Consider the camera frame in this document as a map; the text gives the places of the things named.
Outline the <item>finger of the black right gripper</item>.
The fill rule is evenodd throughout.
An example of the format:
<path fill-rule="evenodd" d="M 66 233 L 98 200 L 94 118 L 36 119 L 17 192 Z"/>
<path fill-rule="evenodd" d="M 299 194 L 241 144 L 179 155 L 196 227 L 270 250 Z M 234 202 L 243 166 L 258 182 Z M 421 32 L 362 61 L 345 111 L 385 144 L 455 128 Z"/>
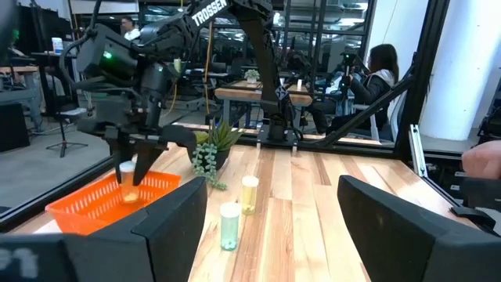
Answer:
<path fill-rule="evenodd" d="M 114 161 L 114 170 L 116 173 L 117 182 L 121 184 L 121 170 L 120 164 L 126 161 L 130 161 L 134 154 L 134 145 L 131 144 L 127 139 L 106 139 L 110 147 L 110 154 Z"/>
<path fill-rule="evenodd" d="M 166 142 L 138 141 L 135 144 L 137 159 L 133 185 L 138 186 L 152 167 L 157 158 L 168 148 Z"/>

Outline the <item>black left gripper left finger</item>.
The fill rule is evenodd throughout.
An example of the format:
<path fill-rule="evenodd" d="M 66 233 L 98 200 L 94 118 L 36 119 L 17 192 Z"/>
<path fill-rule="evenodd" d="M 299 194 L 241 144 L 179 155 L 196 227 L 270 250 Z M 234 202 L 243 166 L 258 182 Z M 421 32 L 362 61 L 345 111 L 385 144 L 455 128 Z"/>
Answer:
<path fill-rule="evenodd" d="M 206 207 L 206 181 L 196 177 L 116 223 L 66 239 L 65 282 L 186 282 Z"/>

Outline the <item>green pill bottle white cap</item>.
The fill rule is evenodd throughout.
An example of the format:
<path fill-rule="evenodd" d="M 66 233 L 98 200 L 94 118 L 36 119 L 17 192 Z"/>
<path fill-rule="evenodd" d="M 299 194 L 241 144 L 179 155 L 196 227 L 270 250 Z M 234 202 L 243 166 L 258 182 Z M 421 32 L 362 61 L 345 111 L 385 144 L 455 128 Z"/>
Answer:
<path fill-rule="evenodd" d="M 238 245 L 238 231 L 241 206 L 235 202 L 224 203 L 220 207 L 221 216 L 221 248 L 226 251 L 235 250 Z"/>

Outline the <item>yellow pill bottle white cap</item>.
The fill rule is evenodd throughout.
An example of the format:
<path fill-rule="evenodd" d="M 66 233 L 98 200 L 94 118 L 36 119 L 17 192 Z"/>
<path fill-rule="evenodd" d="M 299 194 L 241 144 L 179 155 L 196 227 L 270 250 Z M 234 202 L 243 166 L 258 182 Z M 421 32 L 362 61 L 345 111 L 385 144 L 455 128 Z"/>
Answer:
<path fill-rule="evenodd" d="M 259 179 L 252 175 L 246 175 L 242 178 L 242 185 L 242 213 L 244 215 L 253 215 L 256 209 Z"/>

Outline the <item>black tripod stand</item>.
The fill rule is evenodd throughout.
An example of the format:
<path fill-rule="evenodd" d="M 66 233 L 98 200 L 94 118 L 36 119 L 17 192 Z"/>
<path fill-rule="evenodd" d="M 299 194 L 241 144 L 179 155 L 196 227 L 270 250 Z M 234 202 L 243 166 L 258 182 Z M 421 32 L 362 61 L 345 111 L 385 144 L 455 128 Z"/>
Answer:
<path fill-rule="evenodd" d="M 56 148 L 59 148 L 59 157 L 63 158 L 66 156 L 66 152 L 69 148 L 71 147 L 87 147 L 88 144 L 86 143 L 75 143 L 75 142 L 68 142 L 66 138 L 66 131 L 63 125 L 63 122 L 68 120 L 68 121 L 76 121 L 80 117 L 83 116 L 83 114 L 86 114 L 87 110 L 84 108 L 76 108 L 74 110 L 67 110 L 64 112 L 57 112 L 55 115 L 56 120 L 59 122 L 59 133 L 61 135 L 61 141 L 59 143 L 53 144 L 51 146 L 47 146 L 46 150 L 54 150 Z"/>

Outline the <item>succulent plant in black pot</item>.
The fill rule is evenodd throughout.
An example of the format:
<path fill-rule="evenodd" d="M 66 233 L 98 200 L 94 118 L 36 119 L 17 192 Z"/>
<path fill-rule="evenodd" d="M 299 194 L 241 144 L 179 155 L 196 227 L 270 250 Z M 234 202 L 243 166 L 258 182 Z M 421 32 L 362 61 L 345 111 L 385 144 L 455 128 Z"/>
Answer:
<path fill-rule="evenodd" d="M 227 190 L 227 185 L 218 180 L 217 172 L 229 157 L 232 146 L 243 131 L 233 128 L 227 121 L 209 125 L 205 131 L 194 131 L 196 147 L 189 152 L 192 167 L 197 176 L 204 176 L 208 184 L 217 190 Z"/>

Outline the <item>wooden table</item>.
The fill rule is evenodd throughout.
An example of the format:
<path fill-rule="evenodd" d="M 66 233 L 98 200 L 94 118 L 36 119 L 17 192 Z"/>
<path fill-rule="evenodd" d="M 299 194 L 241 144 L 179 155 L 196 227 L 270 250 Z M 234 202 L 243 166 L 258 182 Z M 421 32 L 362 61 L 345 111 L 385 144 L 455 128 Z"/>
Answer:
<path fill-rule="evenodd" d="M 231 102 L 240 101 L 246 103 L 259 103 L 265 117 L 273 121 L 282 122 L 285 126 L 297 127 L 299 118 L 296 117 L 295 107 L 307 107 L 312 103 L 312 95 L 302 91 L 302 87 L 296 84 L 296 90 L 291 85 L 263 85 L 262 83 L 251 84 L 248 81 L 238 81 L 224 87 L 215 89 L 217 98 L 223 100 L 222 119 L 229 125 L 234 126 L 241 117 L 231 116 Z"/>

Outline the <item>silver aluminium bar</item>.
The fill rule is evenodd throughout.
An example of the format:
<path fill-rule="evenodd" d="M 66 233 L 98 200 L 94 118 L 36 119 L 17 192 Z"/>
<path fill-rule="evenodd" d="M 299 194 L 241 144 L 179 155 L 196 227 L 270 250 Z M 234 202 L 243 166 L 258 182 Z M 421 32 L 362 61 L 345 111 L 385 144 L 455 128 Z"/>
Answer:
<path fill-rule="evenodd" d="M 409 145 L 413 160 L 413 170 L 419 177 L 427 177 L 427 166 L 418 125 L 410 125 Z"/>

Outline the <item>black device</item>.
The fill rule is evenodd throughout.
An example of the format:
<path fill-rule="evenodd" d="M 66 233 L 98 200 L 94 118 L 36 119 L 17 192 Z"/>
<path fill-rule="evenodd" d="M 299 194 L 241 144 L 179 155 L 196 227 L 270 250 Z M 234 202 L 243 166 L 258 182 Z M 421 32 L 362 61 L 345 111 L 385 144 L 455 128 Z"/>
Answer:
<path fill-rule="evenodd" d="M 460 189 L 463 203 L 451 212 L 501 237 L 501 180 L 466 178 Z"/>

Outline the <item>black box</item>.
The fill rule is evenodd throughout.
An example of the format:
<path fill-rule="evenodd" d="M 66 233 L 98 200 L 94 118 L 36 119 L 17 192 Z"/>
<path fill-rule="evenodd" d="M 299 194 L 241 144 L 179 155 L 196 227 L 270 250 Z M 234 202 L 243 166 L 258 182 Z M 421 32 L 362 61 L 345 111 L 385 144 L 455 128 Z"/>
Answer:
<path fill-rule="evenodd" d="M 0 105 L 0 153 L 30 145 L 22 106 Z"/>

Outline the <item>person's hand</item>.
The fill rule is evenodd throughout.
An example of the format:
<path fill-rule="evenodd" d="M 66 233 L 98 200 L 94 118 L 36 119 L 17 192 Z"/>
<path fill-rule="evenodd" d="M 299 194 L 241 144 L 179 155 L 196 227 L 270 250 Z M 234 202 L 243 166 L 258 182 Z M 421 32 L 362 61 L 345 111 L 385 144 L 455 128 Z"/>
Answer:
<path fill-rule="evenodd" d="M 462 165 L 468 177 L 501 179 L 501 140 L 482 143 L 464 152 Z"/>

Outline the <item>wooden desk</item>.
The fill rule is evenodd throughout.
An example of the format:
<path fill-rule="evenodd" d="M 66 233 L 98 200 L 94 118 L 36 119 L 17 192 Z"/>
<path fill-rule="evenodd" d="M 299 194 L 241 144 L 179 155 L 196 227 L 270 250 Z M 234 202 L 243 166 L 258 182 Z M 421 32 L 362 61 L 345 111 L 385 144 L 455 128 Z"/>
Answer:
<path fill-rule="evenodd" d="M 38 68 L 34 66 L 25 67 L 0 67 L 0 105 L 13 103 L 26 104 L 31 121 L 34 124 L 36 132 L 41 131 L 42 116 L 41 116 L 41 90 L 34 82 L 34 75 L 38 73 Z M 11 77 L 15 79 L 16 74 L 24 77 L 24 88 L 15 89 L 13 81 L 13 89 L 5 89 L 3 78 Z"/>

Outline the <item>white column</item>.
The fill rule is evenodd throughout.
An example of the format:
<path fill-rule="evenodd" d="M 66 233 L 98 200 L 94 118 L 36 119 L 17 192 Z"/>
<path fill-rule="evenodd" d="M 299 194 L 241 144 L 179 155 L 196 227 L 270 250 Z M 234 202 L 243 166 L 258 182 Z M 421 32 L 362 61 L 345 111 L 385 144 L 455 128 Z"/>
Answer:
<path fill-rule="evenodd" d="M 420 133 L 468 138 L 501 38 L 501 0 L 450 0 Z"/>

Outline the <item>black diagonal frame strut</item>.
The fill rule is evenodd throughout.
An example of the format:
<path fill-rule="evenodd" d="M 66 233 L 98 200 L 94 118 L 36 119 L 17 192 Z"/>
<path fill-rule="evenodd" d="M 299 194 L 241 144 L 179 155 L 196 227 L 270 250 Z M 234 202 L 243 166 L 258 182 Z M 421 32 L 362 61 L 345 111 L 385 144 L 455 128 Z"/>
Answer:
<path fill-rule="evenodd" d="M 383 94 L 378 100 L 376 100 L 372 105 L 368 106 L 365 110 L 357 114 L 348 123 L 343 125 L 338 131 L 331 132 L 324 139 L 316 141 L 319 146 L 329 146 L 333 145 L 340 138 L 346 136 L 351 130 L 356 129 L 361 125 L 366 119 L 370 118 L 373 114 L 388 106 L 389 103 L 403 94 L 403 92 L 410 89 L 414 82 L 414 76 L 409 74 L 402 81 L 400 81 L 394 88 Z"/>

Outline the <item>black aluminium table frame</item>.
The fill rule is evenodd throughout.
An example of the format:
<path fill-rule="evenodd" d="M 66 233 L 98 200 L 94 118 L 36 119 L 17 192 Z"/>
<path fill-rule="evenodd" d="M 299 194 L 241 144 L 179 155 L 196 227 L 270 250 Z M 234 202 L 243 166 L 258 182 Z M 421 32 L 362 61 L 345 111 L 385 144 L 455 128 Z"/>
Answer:
<path fill-rule="evenodd" d="M 384 147 L 376 148 L 375 146 L 348 143 L 341 139 L 329 146 L 319 146 L 316 141 L 313 143 L 303 142 L 298 145 L 298 149 L 322 153 L 408 160 L 411 156 L 408 137 L 409 126 L 418 123 L 420 119 L 449 3 L 450 0 L 428 0 L 419 44 L 413 57 L 413 66 L 410 68 L 411 74 L 414 76 L 414 82 L 410 89 L 407 90 L 404 113 L 393 150 Z M 47 204 L 97 179 L 97 177 L 109 171 L 112 168 L 112 164 L 113 158 L 106 157 L 52 188 L 49 192 L 36 196 L 10 211 L 0 214 L 0 233 L 8 233 L 20 228 L 24 223 L 40 215 Z"/>

